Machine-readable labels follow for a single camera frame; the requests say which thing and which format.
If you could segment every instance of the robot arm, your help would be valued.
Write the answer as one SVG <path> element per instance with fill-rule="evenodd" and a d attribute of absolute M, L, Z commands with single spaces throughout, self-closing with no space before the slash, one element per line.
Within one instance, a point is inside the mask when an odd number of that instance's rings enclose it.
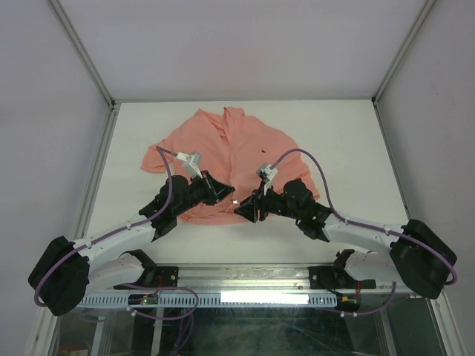
<path fill-rule="evenodd" d="M 269 214 L 288 217 L 313 240 L 347 243 L 367 250 L 343 250 L 333 266 L 318 268 L 317 280 L 323 288 L 352 289 L 356 281 L 373 281 L 375 286 L 374 280 L 383 280 L 404 283 L 426 298 L 439 296 L 451 271 L 440 258 L 416 243 L 435 250 L 452 266 L 456 255 L 423 222 L 385 225 L 352 217 L 342 219 L 339 213 L 316 202 L 300 179 L 288 182 L 282 194 L 275 193 L 272 179 L 276 174 L 275 168 L 263 165 L 258 170 L 261 186 L 235 213 L 253 223 L 264 221 Z M 398 234 L 409 235 L 415 243 Z"/>
<path fill-rule="evenodd" d="M 93 291 L 123 283 L 156 286 L 156 263 L 141 248 L 176 227 L 177 217 L 182 213 L 201 203 L 217 204 L 235 190 L 218 182 L 208 171 L 200 171 L 198 154 L 178 155 L 182 155 L 183 166 L 190 173 L 190 184 L 183 176 L 172 176 L 171 184 L 167 180 L 154 200 L 118 228 L 72 242 L 57 237 L 50 243 L 28 282 L 37 289 L 51 268 L 71 255 L 40 286 L 39 296 L 54 315 L 69 312 Z M 166 204 L 170 185 L 171 199 L 157 215 Z"/>

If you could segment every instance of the pink shirt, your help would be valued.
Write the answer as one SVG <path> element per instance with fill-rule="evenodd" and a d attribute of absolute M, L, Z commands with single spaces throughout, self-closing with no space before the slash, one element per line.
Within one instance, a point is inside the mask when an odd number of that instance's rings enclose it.
<path fill-rule="evenodd" d="M 174 130 L 162 142 L 150 146 L 142 161 L 142 169 L 148 172 L 165 172 L 165 164 L 155 146 L 174 152 L 199 152 L 202 155 L 200 169 L 207 170 L 218 181 L 232 185 L 236 191 L 217 205 L 200 204 L 180 218 L 199 225 L 226 225 L 244 223 L 247 220 L 234 214 L 237 204 L 259 187 L 261 178 L 257 169 L 264 163 L 274 163 L 284 152 L 297 148 L 295 141 L 284 132 L 265 125 L 254 116 L 247 116 L 243 109 L 224 108 L 224 115 L 198 110 L 196 114 Z M 188 177 L 181 161 L 167 155 L 173 162 L 175 174 Z M 301 178 L 315 199 L 320 197 L 310 170 L 300 154 L 287 156 L 277 167 L 278 174 L 273 186 L 282 193 L 285 183 Z"/>

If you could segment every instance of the cable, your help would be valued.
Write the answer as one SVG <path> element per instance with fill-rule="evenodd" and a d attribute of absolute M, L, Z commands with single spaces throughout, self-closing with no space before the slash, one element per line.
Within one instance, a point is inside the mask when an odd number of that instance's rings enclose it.
<path fill-rule="evenodd" d="M 191 314 L 188 318 L 188 321 L 186 322 L 185 327 L 183 328 L 183 319 L 180 321 L 180 330 L 178 332 L 178 337 L 175 341 L 174 348 L 171 350 L 170 356 L 177 356 L 178 352 L 188 343 L 189 338 L 193 334 L 193 328 L 194 328 L 194 316 Z M 186 333 L 186 330 L 188 329 L 188 334 L 186 335 L 185 340 L 180 343 L 181 339 Z"/>
<path fill-rule="evenodd" d="M 371 309 L 371 310 L 368 310 L 368 311 L 361 311 L 361 312 L 339 311 L 339 310 L 335 310 L 335 309 L 324 309 L 324 310 L 327 311 L 327 312 L 338 313 L 341 316 L 349 315 L 349 316 L 356 317 L 356 316 L 371 315 L 371 314 L 375 314 L 377 312 L 380 312 L 381 310 L 383 310 L 387 306 L 389 306 L 391 304 L 391 302 L 393 301 L 395 296 L 396 296 L 396 282 L 393 282 L 393 288 L 391 289 L 391 294 L 389 294 L 389 297 L 385 300 L 385 302 L 382 303 L 377 308 L 374 308 L 374 309 Z"/>
<path fill-rule="evenodd" d="M 331 288 L 329 286 L 324 286 L 323 283 L 320 281 L 320 280 L 317 280 L 317 283 L 320 287 L 322 287 L 323 289 L 326 289 L 327 291 L 329 291 L 330 293 L 336 295 L 337 297 L 343 297 L 343 293 L 340 293 L 339 291 L 336 291 L 335 288 Z"/>
<path fill-rule="evenodd" d="M 361 293 L 361 282 L 357 280 L 356 281 L 356 299 L 359 299 L 360 293 Z"/>
<path fill-rule="evenodd" d="M 162 286 L 163 286 L 163 278 L 162 278 L 162 276 L 158 276 L 157 279 L 160 281 L 160 284 L 158 285 L 158 289 L 157 289 L 156 291 L 154 291 L 154 293 L 153 293 L 152 295 L 157 294 L 158 291 L 160 290 L 160 288 L 162 288 Z"/>
<path fill-rule="evenodd" d="M 178 156 L 178 154 L 177 154 L 176 152 L 169 151 L 169 150 L 167 150 L 167 149 L 165 149 L 165 148 L 160 147 L 160 150 L 162 150 L 162 151 L 165 152 L 166 154 L 171 154 L 173 157 Z"/>
<path fill-rule="evenodd" d="M 388 233 L 388 234 L 396 236 L 396 237 L 401 237 L 402 239 L 410 241 L 411 243 L 413 243 L 415 245 L 421 246 L 423 249 L 429 251 L 431 254 L 433 254 L 435 257 L 437 257 L 439 260 L 441 260 L 442 263 L 445 265 L 445 267 L 447 267 L 448 270 L 451 272 L 452 279 L 449 280 L 448 282 L 446 282 L 445 285 L 450 285 L 450 284 L 455 284 L 456 283 L 456 281 L 459 279 L 459 277 L 457 275 L 457 272 L 456 272 L 455 268 L 451 265 L 450 262 L 447 261 L 447 259 L 445 257 L 443 257 L 439 252 L 437 252 L 436 250 L 431 248 L 429 245 L 426 245 L 425 243 L 422 243 L 421 241 L 419 241 L 419 240 L 417 240 L 417 239 L 415 239 L 415 238 L 413 238 L 409 235 L 402 234 L 402 233 L 397 232 L 397 231 L 393 231 L 393 230 L 386 231 L 384 228 L 380 228 L 378 226 L 374 226 L 374 225 L 371 225 L 371 224 L 365 224 L 363 222 L 358 222 L 358 221 L 353 221 L 353 220 L 346 219 L 340 213 L 338 213 L 335 209 L 335 206 L 333 205 L 333 202 L 332 202 L 331 198 L 330 198 L 330 190 L 328 188 L 327 178 L 325 177 L 323 169 L 321 168 L 321 166 L 318 163 L 317 159 L 310 152 L 302 150 L 301 148 L 293 148 L 291 150 L 288 150 L 286 153 L 284 153 L 277 161 L 275 161 L 275 163 L 273 165 L 271 165 L 270 168 L 274 169 L 282 161 L 282 159 L 284 159 L 287 155 L 291 154 L 292 152 L 301 152 L 303 154 L 306 154 L 315 163 L 315 165 L 318 168 L 318 171 L 320 172 L 321 178 L 324 182 L 325 194 L 327 195 L 328 204 L 329 204 L 330 208 L 332 209 L 332 212 L 334 213 L 334 215 L 336 215 L 337 218 L 339 218 L 341 221 L 345 221 L 345 223 L 347 223 L 347 224 L 358 226 L 360 228 L 368 228 L 370 230 L 374 230 L 374 231 L 378 231 L 378 232 Z"/>
<path fill-rule="evenodd" d="M 169 188 L 168 188 L 168 195 L 166 197 L 166 201 L 165 201 L 165 204 L 162 206 L 162 208 L 160 208 L 159 211 L 157 211 L 157 213 L 153 214 L 151 217 L 147 218 L 147 219 L 144 219 L 144 220 L 141 220 L 141 221 L 138 221 L 138 222 L 134 222 L 133 224 L 130 225 L 130 228 L 135 228 L 137 226 L 140 226 L 140 225 L 143 225 L 143 224 L 146 224 L 146 223 L 149 223 L 150 221 L 152 221 L 153 219 L 155 219 L 156 217 L 160 216 L 164 210 L 168 207 L 168 204 L 170 203 L 171 201 L 171 192 L 173 190 L 173 179 L 171 178 L 171 171 L 170 171 L 170 165 L 168 164 L 167 160 L 166 160 L 166 157 L 165 157 L 165 154 L 163 152 L 170 152 L 168 150 L 163 150 L 161 147 L 159 146 L 156 146 L 157 148 L 157 151 L 158 153 L 160 154 L 160 156 L 162 157 L 163 159 L 163 162 L 165 163 L 165 167 L 166 167 L 166 173 L 168 174 L 168 183 L 169 183 Z M 118 234 L 122 231 L 125 231 L 125 230 L 128 230 L 128 227 L 127 226 L 123 226 L 121 228 L 116 228 L 115 230 L 113 231 L 110 231 L 108 232 L 107 234 L 104 234 L 102 235 L 101 237 L 98 237 L 97 239 L 91 241 L 91 244 L 92 245 L 95 245 L 97 243 L 100 243 L 101 241 L 107 239 L 108 237 L 111 237 L 111 236 L 114 236 L 115 234 Z M 42 290 L 42 287 L 43 285 L 45 284 L 46 280 L 53 274 L 53 272 L 55 272 L 55 270 L 58 269 L 58 267 L 61 266 L 61 264 L 63 264 L 64 261 L 68 260 L 69 258 L 71 258 L 71 256 L 75 255 L 75 253 L 77 252 L 80 252 L 82 250 L 84 250 L 85 248 L 87 248 L 86 245 L 82 245 L 78 248 L 75 248 L 73 251 L 67 253 L 65 256 L 63 256 L 61 259 L 59 259 L 58 262 L 56 262 L 46 273 L 45 275 L 43 276 L 43 278 L 39 281 L 38 283 L 38 286 L 36 287 L 35 289 L 35 296 L 34 296 L 34 301 L 35 301 L 35 304 L 37 306 L 41 306 L 41 307 L 45 307 L 46 304 L 44 304 L 42 301 L 39 300 L 39 292 Z"/>
<path fill-rule="evenodd" d="M 153 289 L 155 290 L 155 287 L 140 287 L 140 286 L 135 286 L 133 284 L 122 284 L 124 287 L 130 288 L 130 289 L 140 289 L 140 290 L 149 290 Z M 198 304 L 200 303 L 200 297 L 198 296 L 197 292 L 195 292 L 193 289 L 187 288 L 187 287 L 162 287 L 160 289 L 161 291 L 187 291 L 188 293 L 191 293 L 194 295 L 194 298 L 196 301 L 194 302 L 194 305 L 190 310 L 188 310 L 185 314 L 179 315 L 177 317 L 154 317 L 152 315 L 144 314 L 141 311 L 138 311 L 134 308 L 128 307 L 127 310 L 132 310 L 132 314 L 135 315 L 140 315 L 142 317 L 147 317 L 148 319 L 153 319 L 153 320 L 180 320 L 185 317 L 188 317 L 190 314 L 192 314 L 198 307 Z"/>

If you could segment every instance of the white surface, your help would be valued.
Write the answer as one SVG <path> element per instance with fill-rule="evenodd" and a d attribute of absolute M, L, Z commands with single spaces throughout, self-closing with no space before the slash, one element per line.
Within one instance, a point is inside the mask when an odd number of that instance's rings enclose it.
<path fill-rule="evenodd" d="M 0 309 L 2 355 L 23 355 L 38 310 L 28 275 L 73 225 L 105 113 L 46 1 L 2 1 L 0 298 L 17 305 Z"/>
<path fill-rule="evenodd" d="M 439 1 L 381 102 L 411 214 L 456 252 L 447 288 L 475 354 L 475 1 Z"/>
<path fill-rule="evenodd" d="M 374 95 L 424 0 L 62 0 L 115 99 Z"/>
<path fill-rule="evenodd" d="M 341 211 L 368 220 L 407 222 L 369 100 L 168 102 L 122 105 L 89 233 L 126 220 L 158 193 L 166 174 L 140 170 L 149 145 L 167 137 L 198 108 L 222 113 L 223 106 L 244 108 L 315 154 Z M 316 168 L 309 166 L 323 195 Z M 274 217 L 256 225 L 181 223 L 145 251 L 158 263 L 325 263 L 335 259 L 340 247 L 313 241 L 293 221 Z"/>

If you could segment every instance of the white wall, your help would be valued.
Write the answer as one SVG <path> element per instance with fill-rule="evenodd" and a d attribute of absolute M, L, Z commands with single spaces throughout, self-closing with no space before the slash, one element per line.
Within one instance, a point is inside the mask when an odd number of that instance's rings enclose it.
<path fill-rule="evenodd" d="M 27 277 L 71 228 L 106 106 L 46 1 L 0 4 L 0 349 L 22 355 Z"/>
<path fill-rule="evenodd" d="M 475 1 L 442 0 L 381 102 L 413 217 L 459 256 L 448 288 L 475 353 Z"/>
<path fill-rule="evenodd" d="M 62 0 L 116 99 L 370 98 L 424 0 Z"/>

